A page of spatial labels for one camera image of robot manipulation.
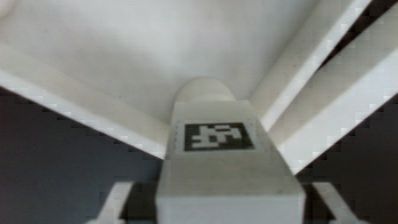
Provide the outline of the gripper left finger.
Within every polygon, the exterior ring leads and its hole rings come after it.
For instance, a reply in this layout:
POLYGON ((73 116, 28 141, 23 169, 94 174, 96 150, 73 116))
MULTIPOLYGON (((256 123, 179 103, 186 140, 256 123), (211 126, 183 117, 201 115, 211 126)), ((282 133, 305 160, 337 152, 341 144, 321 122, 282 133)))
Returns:
POLYGON ((121 215, 131 192, 131 187, 131 182, 117 182, 113 184, 99 214, 96 218, 85 222, 85 224, 126 224, 121 215))

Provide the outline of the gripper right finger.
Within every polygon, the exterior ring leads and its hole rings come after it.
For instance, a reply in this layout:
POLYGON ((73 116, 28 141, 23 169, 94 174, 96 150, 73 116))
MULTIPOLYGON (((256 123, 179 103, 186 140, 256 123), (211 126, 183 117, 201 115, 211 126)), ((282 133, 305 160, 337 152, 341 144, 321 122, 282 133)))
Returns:
POLYGON ((328 221, 328 224, 369 224, 369 222, 360 220, 353 214, 332 183, 314 182, 312 187, 334 215, 334 219, 328 221))

